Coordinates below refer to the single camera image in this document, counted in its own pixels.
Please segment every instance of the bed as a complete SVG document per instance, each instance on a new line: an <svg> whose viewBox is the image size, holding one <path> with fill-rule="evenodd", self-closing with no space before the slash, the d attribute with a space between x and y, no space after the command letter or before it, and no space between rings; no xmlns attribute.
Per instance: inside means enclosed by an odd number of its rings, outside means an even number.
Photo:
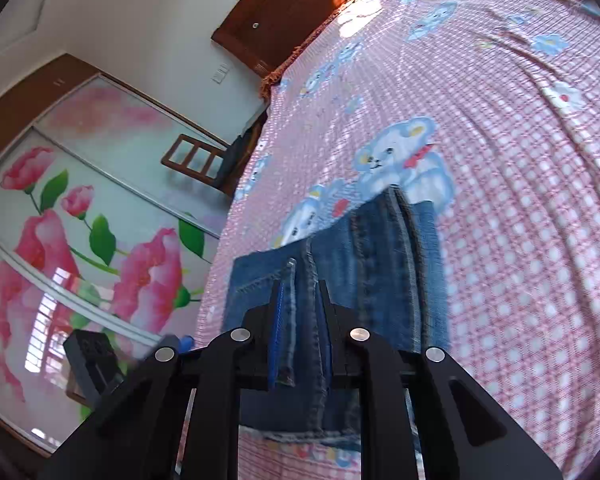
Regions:
<svg viewBox="0 0 600 480"><path fill-rule="evenodd" d="M394 138L401 128L414 142ZM386 146L407 146L393 155L403 171L372 171ZM326 227L388 184L438 211L451 354L577 478L600 449L597 4L359 0L328 24L272 88L197 344L220 332L234 258ZM355 452L241 430L241 478L348 480L359 467Z"/></svg>

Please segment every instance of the pink flower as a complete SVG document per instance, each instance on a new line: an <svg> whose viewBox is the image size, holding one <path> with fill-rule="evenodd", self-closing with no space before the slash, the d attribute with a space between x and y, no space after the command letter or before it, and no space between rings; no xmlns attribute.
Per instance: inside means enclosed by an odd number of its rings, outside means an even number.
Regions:
<svg viewBox="0 0 600 480"><path fill-rule="evenodd" d="M56 283L59 282L59 285L64 285L67 272L78 274L78 267L69 250L62 222L51 209L46 210L42 216L27 219L15 252L45 276ZM9 264L0 262L0 369L7 384L22 402L22 385L9 370L5 357L5 350L11 340L10 319L21 320L26 332L30 333L42 297L41 290L13 270ZM67 307L57 304L52 315L50 331L70 332L71 311Z"/></svg>
<svg viewBox="0 0 600 480"><path fill-rule="evenodd" d="M145 330L160 332L182 283L179 256L175 229L160 229L152 241L136 245L113 287L112 313Z"/></svg>
<svg viewBox="0 0 600 480"><path fill-rule="evenodd" d="M91 200L93 200L93 186L78 186L62 199L60 205L71 216L84 220Z"/></svg>
<svg viewBox="0 0 600 480"><path fill-rule="evenodd" d="M29 150L5 171L0 186L4 189L33 190L33 186L55 158L51 148L39 146Z"/></svg>

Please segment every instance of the silver screw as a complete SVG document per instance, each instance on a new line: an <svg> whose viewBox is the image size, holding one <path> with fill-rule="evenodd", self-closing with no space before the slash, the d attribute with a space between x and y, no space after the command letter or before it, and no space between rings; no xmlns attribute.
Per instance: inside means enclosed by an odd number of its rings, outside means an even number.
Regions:
<svg viewBox="0 0 600 480"><path fill-rule="evenodd" d="M168 346L163 346L162 348L158 348L155 352L155 358L160 363L165 363L167 361L171 361L176 352L173 351L173 348L169 348Z"/></svg>
<svg viewBox="0 0 600 480"><path fill-rule="evenodd" d="M369 331L366 330L366 328L354 328L349 335L356 341L366 341L371 337L371 334L369 334Z"/></svg>
<svg viewBox="0 0 600 480"><path fill-rule="evenodd" d="M445 358L445 351L441 348L436 348L432 346L431 348L427 349L425 355L429 358L430 361L433 361L434 363L439 363Z"/></svg>
<svg viewBox="0 0 600 480"><path fill-rule="evenodd" d="M246 328L236 328L233 332L231 332L231 339L234 341L246 341L251 337L251 332L249 332Z"/></svg>

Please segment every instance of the triangular cutout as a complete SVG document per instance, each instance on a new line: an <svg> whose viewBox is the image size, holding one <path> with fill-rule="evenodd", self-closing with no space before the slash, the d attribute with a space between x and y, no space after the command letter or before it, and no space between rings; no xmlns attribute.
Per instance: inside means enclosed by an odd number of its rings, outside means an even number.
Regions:
<svg viewBox="0 0 600 480"><path fill-rule="evenodd" d="M505 436L504 426L493 418L462 382L455 379L449 382L449 386L471 446L483 446Z"/></svg>

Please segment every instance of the denim fabric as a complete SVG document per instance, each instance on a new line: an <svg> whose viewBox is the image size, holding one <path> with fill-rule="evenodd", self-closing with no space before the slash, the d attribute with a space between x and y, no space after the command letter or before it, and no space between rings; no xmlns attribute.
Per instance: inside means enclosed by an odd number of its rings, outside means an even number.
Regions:
<svg viewBox="0 0 600 480"><path fill-rule="evenodd" d="M317 293L357 311L361 326L397 349L448 347L446 287L431 202L409 205L391 186L331 227L233 264L223 329L268 303L273 280L285 288L277 384L244 390L240 422L287 442L350 447L359 439L356 392L329 390L330 345Z"/></svg>

